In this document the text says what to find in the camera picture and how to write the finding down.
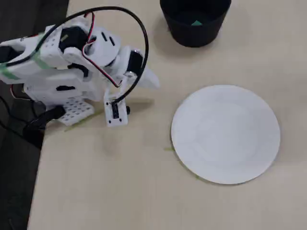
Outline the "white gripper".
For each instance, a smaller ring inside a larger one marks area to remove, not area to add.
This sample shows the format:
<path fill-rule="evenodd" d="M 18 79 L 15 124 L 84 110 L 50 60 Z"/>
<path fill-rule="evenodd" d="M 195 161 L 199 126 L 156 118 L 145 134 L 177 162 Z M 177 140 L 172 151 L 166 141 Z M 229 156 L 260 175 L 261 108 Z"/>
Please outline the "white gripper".
<path fill-rule="evenodd" d="M 121 83 L 124 76 L 133 79 L 140 73 L 143 55 L 129 46 L 121 46 L 120 37 L 106 29 L 94 26 L 85 44 L 85 59 L 111 83 Z M 159 78 L 149 68 L 145 68 L 138 86 L 159 89 Z"/>

